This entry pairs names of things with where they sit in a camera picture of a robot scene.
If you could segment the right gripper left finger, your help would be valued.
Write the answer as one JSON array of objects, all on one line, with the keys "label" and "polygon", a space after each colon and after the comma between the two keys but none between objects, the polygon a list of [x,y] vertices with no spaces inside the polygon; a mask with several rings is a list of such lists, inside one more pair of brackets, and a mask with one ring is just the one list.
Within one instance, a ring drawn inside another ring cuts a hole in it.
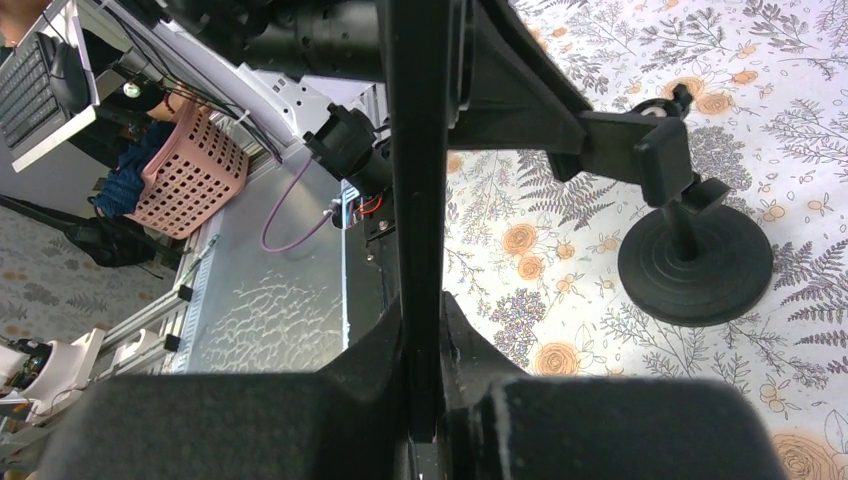
[{"label": "right gripper left finger", "polygon": [[51,437],[41,479],[403,479],[400,305],[315,372],[118,376]]}]

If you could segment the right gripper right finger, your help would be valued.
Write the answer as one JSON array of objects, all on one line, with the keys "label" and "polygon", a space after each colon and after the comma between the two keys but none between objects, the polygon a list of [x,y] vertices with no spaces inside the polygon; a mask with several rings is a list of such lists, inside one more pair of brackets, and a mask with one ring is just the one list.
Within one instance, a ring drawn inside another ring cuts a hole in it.
[{"label": "right gripper right finger", "polygon": [[443,479],[781,479],[753,408],[729,385],[532,376],[446,295],[440,322]]}]

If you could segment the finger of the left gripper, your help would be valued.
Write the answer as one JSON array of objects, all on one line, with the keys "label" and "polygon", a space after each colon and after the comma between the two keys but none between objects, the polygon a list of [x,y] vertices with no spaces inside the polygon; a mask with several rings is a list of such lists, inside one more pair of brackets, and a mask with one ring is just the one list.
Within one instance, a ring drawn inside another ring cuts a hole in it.
[{"label": "finger of the left gripper", "polygon": [[471,1],[455,150],[579,151],[591,109],[507,1]]}]

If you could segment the black phone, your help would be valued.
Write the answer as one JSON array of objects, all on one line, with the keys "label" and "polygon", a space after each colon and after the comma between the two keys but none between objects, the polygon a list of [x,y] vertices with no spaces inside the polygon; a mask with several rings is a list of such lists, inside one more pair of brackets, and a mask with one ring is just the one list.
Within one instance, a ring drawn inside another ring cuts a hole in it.
[{"label": "black phone", "polygon": [[452,17],[449,1],[388,1],[383,12],[408,427],[416,442],[433,440],[440,410]]}]

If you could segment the black round-base stand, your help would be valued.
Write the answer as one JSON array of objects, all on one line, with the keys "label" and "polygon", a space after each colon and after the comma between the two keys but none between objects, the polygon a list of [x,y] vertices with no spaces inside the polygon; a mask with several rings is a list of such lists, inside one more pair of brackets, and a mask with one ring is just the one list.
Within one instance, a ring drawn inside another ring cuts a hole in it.
[{"label": "black round-base stand", "polygon": [[551,153],[562,182],[586,172],[640,186],[651,212],[626,233],[618,254],[632,303],[677,326],[706,327],[751,310],[767,290],[773,254],[763,230],[725,205],[729,186],[692,164],[684,123],[694,97],[678,84],[627,113],[584,111],[577,154]]}]

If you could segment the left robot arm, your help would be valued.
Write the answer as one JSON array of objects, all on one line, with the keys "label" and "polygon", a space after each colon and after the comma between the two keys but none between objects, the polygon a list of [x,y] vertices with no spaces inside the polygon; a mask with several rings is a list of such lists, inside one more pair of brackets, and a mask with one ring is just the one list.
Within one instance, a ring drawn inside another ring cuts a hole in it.
[{"label": "left robot arm", "polygon": [[382,82],[394,189],[437,196],[451,149],[532,149],[581,170],[589,103],[505,1],[136,1],[235,65]]}]

